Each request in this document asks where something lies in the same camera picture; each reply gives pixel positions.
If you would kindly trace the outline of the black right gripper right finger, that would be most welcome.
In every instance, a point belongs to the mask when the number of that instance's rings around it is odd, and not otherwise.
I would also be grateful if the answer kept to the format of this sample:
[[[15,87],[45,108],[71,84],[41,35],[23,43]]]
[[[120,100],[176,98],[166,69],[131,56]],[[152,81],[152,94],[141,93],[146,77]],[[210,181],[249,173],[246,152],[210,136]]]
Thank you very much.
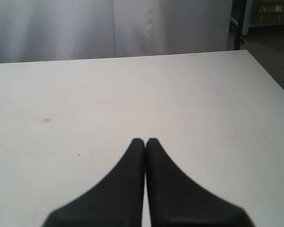
[[[153,227],[252,227],[248,214],[206,190],[169,157],[159,140],[146,144],[146,182]]]

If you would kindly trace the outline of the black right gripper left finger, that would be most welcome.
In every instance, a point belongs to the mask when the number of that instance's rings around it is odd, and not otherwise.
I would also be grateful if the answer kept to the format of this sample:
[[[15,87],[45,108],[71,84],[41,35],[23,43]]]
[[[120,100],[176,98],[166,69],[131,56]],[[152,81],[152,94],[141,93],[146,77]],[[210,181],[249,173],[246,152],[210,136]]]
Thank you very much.
[[[54,210],[44,227],[140,227],[145,182],[145,146],[131,141],[115,167],[93,188]]]

